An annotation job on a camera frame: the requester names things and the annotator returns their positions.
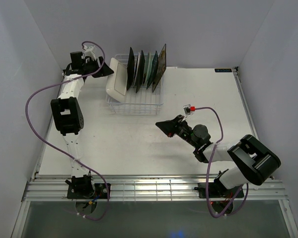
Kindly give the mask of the white rectangular plate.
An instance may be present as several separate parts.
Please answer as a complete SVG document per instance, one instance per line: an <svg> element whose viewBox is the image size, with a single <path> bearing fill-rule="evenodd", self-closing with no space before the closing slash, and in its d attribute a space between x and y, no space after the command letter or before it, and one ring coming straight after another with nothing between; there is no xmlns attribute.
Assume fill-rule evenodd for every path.
<svg viewBox="0 0 298 238"><path fill-rule="evenodd" d="M111 58L110 68L114 73L107 77L106 93L116 101L124 103L127 92L127 68L115 58Z"/></svg>

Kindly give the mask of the black floral plate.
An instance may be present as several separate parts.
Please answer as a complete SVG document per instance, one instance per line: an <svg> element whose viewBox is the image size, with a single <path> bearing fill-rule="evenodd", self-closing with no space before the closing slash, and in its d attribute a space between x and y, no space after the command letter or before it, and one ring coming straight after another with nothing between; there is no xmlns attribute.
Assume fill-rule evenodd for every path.
<svg viewBox="0 0 298 238"><path fill-rule="evenodd" d="M135 56L132 47L130 47L128 63L127 63L127 91L131 88L134 81Z"/></svg>
<svg viewBox="0 0 298 238"><path fill-rule="evenodd" d="M141 50L141 59L140 59L140 64L139 64L137 79L136 79L136 93L139 92L140 87L143 83L144 67L145 67L145 54L143 50Z"/></svg>

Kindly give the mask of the round white green-rimmed plate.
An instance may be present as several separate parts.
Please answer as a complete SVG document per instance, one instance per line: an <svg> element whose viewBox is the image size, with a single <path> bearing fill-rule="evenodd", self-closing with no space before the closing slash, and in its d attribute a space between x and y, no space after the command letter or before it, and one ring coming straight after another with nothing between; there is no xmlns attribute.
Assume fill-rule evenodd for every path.
<svg viewBox="0 0 298 238"><path fill-rule="evenodd" d="M135 62L135 70L134 70L134 81L133 81L134 87L136 87L136 79L137 79L137 73L138 73L138 68L139 68L139 64L140 64L140 59L141 59L141 53L138 52L137 60Z"/></svg>

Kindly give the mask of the mint green round flower plate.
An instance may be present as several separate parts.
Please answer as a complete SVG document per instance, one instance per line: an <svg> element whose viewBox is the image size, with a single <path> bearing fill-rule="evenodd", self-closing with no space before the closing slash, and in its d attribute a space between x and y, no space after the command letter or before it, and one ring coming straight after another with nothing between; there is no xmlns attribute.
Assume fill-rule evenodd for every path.
<svg viewBox="0 0 298 238"><path fill-rule="evenodd" d="M152 59L151 59L151 52L148 52L146 58L145 58L145 67L144 67L144 76L143 76L143 85L146 84L146 81L147 81L147 78L148 78L148 74L149 74L149 71L150 71L150 66L151 66L151 63L152 63Z"/></svg>

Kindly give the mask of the teal square plate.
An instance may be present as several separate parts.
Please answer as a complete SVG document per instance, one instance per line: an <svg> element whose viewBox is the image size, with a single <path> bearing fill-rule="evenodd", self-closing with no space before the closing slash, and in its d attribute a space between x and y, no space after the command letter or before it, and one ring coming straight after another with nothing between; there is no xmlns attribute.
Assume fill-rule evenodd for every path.
<svg viewBox="0 0 298 238"><path fill-rule="evenodd" d="M151 64L149 79L147 81L147 89L153 83L154 77L156 76L157 68L158 68L158 53L157 53L157 51L155 51L155 54L154 54L154 57L152 60L152 64Z"/></svg>

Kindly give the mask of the cream square flower plate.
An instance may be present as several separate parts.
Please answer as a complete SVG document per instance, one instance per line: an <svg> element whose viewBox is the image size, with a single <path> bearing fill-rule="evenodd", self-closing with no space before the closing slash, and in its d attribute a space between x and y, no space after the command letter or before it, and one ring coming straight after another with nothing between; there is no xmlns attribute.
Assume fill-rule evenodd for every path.
<svg viewBox="0 0 298 238"><path fill-rule="evenodd" d="M166 71L166 44L164 44L158 57L158 68L157 68L156 76L152 83L152 92L156 90L165 71Z"/></svg>

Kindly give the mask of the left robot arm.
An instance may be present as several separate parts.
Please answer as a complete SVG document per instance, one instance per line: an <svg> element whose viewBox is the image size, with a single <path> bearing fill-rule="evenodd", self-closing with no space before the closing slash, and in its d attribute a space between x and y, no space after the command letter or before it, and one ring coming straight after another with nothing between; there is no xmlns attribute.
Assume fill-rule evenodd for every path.
<svg viewBox="0 0 298 238"><path fill-rule="evenodd" d="M81 88L85 84L86 74L93 78L109 76L114 71L104 62L103 56L97 57L92 47L83 52L71 52L71 63L63 70L61 92L51 101L52 115L57 131L63 136L67 153L74 157L71 166L82 158L83 152L79 142L79 132L84 127L84 118L78 103Z"/></svg>

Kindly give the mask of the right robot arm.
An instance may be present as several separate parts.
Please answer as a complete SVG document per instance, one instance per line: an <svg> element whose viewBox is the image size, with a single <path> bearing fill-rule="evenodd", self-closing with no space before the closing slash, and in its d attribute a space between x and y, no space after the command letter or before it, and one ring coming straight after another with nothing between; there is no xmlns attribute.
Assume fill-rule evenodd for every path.
<svg viewBox="0 0 298 238"><path fill-rule="evenodd" d="M247 134L232 146L220 146L211 142L205 125L190 127L183 115L155 124L167 137L179 136L194 147L196 159L208 162L232 161L235 167L219 172L205 187L210 197L226 197L246 183L261 185L281 166L281 160L254 136Z"/></svg>

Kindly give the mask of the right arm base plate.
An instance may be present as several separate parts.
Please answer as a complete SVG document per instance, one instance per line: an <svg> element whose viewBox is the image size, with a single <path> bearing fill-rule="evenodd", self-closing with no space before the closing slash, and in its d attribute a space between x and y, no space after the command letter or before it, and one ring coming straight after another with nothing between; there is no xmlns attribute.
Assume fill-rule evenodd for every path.
<svg viewBox="0 0 298 238"><path fill-rule="evenodd" d="M219 191L213 183L209 183L209 198L232 198L238 191L239 187L236 186L229 190ZM194 190L198 192L199 198L206 198L206 183L200 182L194 187Z"/></svg>

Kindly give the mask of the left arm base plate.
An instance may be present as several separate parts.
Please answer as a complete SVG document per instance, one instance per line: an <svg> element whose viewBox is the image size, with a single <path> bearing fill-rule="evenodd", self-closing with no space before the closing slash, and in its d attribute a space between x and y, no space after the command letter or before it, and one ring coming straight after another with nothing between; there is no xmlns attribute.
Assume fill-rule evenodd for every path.
<svg viewBox="0 0 298 238"><path fill-rule="evenodd" d="M107 195L110 194L111 184L107 184L108 187L104 183L94 183L90 184L86 188L74 189L71 185L68 187L67 199L107 199Z"/></svg>

